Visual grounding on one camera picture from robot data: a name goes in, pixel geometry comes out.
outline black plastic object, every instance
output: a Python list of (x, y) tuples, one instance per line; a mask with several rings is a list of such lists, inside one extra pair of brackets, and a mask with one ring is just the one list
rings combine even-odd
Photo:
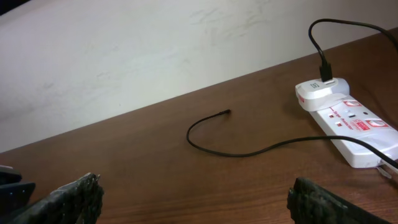
[(18, 183), (22, 179), (21, 174), (13, 168), (0, 166), (0, 185)]
[(389, 223), (300, 177), (289, 190), (287, 208), (296, 224)]
[(0, 185), (0, 217), (27, 205), (35, 183)]
[(3, 218), (1, 224), (94, 224), (101, 214), (103, 194), (98, 177), (89, 173)]

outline electrical outlet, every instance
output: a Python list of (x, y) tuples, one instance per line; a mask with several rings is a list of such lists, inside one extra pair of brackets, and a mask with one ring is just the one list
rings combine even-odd
[[(362, 140), (393, 160), (398, 159), (398, 131), (372, 113), (352, 96), (329, 108), (310, 112), (327, 135)], [(381, 159), (359, 144), (331, 140), (347, 162), (355, 168), (376, 167)]]

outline brown desk surface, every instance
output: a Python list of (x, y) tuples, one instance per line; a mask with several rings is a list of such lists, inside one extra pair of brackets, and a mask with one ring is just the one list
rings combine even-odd
[[(398, 56), (374, 35), (326, 51), (336, 77), (381, 118), (398, 124)], [(330, 141), (299, 142), (235, 159), (198, 151), (251, 152), (324, 135), (297, 103), (294, 86), (318, 78), (310, 55), (0, 154), (0, 164), (36, 182), (32, 200), (87, 172), (105, 189), (98, 223), (292, 223), (287, 192), (307, 177), (350, 202), (398, 222), (398, 178), (351, 168)]]

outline wood grain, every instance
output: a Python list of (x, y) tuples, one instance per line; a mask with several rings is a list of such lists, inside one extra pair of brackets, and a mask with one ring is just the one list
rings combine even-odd
[[(381, 118), (398, 124), (398, 56), (374, 35), (326, 51), (336, 77)], [(286, 139), (324, 133), (297, 103), (294, 86), (318, 78), (318, 55), (293, 60), (0, 154), (32, 200), (87, 172), (105, 189), (98, 223), (292, 223), (287, 192), (296, 177), (398, 222), (398, 178), (351, 168), (330, 141), (300, 142), (248, 158), (198, 151), (192, 140), (225, 152), (251, 152)]]

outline cable connector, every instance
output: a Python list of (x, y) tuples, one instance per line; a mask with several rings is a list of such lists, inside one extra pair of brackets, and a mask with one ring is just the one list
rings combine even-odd
[(322, 62), (322, 66), (319, 67), (319, 72), (321, 73), (322, 82), (326, 83), (333, 79), (333, 75), (331, 73), (331, 65), (327, 61)]

